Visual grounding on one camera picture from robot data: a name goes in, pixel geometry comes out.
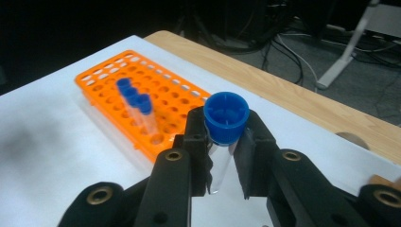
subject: centrifuge tube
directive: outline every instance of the centrifuge tube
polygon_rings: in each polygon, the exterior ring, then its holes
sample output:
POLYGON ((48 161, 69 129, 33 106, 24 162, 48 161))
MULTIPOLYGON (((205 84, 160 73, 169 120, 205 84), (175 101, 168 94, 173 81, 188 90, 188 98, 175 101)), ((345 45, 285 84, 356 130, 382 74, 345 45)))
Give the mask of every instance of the centrifuge tube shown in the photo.
POLYGON ((142 115, 139 111, 138 105, 136 103, 136 98, 139 96, 138 90, 136 88, 130 87, 123 91, 123 96, 128 103, 128 113, 133 119, 132 124, 134 126, 142 125, 142 115))
POLYGON ((136 103, 138 105, 141 119, 148 135, 153 135, 158 133, 156 118, 153 112, 153 106, 150 101, 150 96, 148 94, 139 95, 136 98, 136 103))
POLYGON ((244 132, 250 110, 243 97, 222 92, 210 96, 203 111, 208 137, 212 143, 209 148, 209 156, 213 162, 210 193, 216 194, 233 157, 236 143, 244 132))

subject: blue cap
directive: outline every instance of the blue cap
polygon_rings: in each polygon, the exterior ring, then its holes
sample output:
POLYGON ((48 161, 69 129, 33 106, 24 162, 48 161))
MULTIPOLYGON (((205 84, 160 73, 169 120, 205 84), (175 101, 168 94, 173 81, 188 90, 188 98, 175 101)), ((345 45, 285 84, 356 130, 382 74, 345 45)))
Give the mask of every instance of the blue cap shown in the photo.
POLYGON ((138 95, 138 90, 136 90, 136 88, 133 88, 133 87, 126 88, 122 92, 122 95, 126 99, 128 104, 130 104, 130 106, 132 106, 132 107, 137 107, 138 106, 137 103, 136 103, 136 98, 139 95, 138 95))
POLYGON ((203 111, 210 137, 222 145, 233 144, 239 139, 250 115, 245 99, 229 92, 210 96, 204 104, 203 111))
POLYGON ((148 94, 138 95, 135 100, 141 114, 148 115, 152 112, 150 96, 148 94))
POLYGON ((131 87, 131 81, 128 78, 119 79, 117 81, 118 91, 123 94, 124 90, 131 87))

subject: dark background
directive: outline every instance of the dark background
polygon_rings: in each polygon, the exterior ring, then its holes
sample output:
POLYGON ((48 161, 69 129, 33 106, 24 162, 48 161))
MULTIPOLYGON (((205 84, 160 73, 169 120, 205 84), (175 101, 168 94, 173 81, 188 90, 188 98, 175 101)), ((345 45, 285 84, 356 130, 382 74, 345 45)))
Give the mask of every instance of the dark background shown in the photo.
MULTIPOLYGON (((212 33, 245 41, 274 26, 268 19, 277 8, 266 5, 295 6, 309 31, 319 36, 330 18, 355 27, 367 1, 190 0, 212 33)), ((131 35, 173 31, 184 6, 185 0, 0 0, 0 74, 7 78, 0 96, 131 35)))

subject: wooden surface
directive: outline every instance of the wooden surface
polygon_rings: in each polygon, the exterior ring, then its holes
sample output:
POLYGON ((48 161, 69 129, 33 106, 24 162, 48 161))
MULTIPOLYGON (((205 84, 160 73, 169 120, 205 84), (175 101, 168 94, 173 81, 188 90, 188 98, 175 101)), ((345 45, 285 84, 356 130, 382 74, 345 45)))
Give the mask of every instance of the wooden surface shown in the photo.
POLYGON ((401 165, 401 128, 168 31, 153 33, 145 40, 333 133, 355 134, 371 151, 401 165))

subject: orange tube rack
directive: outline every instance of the orange tube rack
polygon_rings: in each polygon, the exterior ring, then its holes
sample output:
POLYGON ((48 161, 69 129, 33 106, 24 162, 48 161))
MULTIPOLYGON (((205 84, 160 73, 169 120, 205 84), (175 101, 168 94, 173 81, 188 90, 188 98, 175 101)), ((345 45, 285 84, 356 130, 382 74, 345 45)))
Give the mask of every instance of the orange tube rack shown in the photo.
POLYGON ((127 50, 75 78, 91 105, 97 107, 153 163, 159 152, 171 148, 176 134, 183 134, 187 113, 203 106, 210 96, 198 86, 161 65, 127 50), (149 94, 159 133, 147 135, 135 126, 115 83, 129 78, 140 94, 149 94))

